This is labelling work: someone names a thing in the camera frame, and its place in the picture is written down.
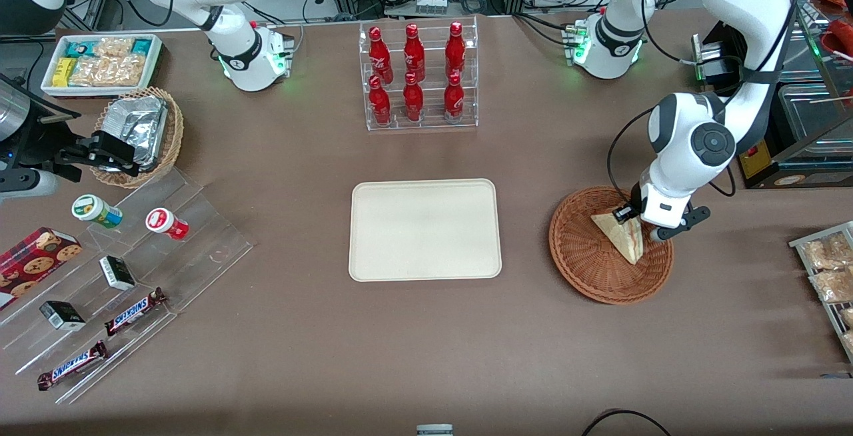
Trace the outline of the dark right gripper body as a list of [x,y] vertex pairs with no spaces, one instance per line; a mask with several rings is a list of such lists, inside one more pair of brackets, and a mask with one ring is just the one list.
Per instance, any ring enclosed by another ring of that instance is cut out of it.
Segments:
[[65,122],[42,124],[46,111],[30,111],[25,122],[1,143],[2,169],[25,167],[40,169],[67,180],[79,180],[82,170],[70,163],[56,162],[61,150],[83,138]]

